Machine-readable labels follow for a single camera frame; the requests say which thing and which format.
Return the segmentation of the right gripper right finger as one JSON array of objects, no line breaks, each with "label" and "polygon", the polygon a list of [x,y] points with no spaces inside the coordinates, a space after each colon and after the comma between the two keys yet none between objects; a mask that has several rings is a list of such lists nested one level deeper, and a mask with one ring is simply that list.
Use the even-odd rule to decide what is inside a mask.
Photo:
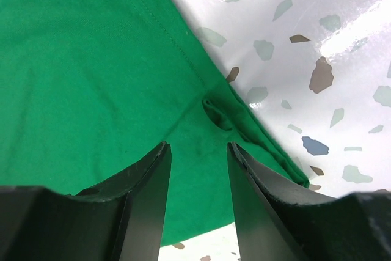
[{"label": "right gripper right finger", "polygon": [[389,260],[390,193],[333,198],[304,188],[227,146],[243,260]]}]

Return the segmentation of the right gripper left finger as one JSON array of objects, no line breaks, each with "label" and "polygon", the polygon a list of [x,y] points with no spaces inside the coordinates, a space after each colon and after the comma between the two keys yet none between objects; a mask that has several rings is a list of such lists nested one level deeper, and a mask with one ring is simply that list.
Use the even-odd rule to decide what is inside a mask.
[{"label": "right gripper left finger", "polygon": [[1,187],[2,260],[157,260],[171,148],[64,195],[42,186]]}]

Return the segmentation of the green t shirt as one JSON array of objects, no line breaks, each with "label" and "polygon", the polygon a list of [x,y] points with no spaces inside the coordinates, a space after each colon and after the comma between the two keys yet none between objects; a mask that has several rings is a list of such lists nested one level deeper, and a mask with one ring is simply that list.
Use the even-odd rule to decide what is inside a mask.
[{"label": "green t shirt", "polygon": [[163,246],[233,222],[229,142],[309,185],[171,0],[1,0],[2,185],[74,194],[163,141]]}]

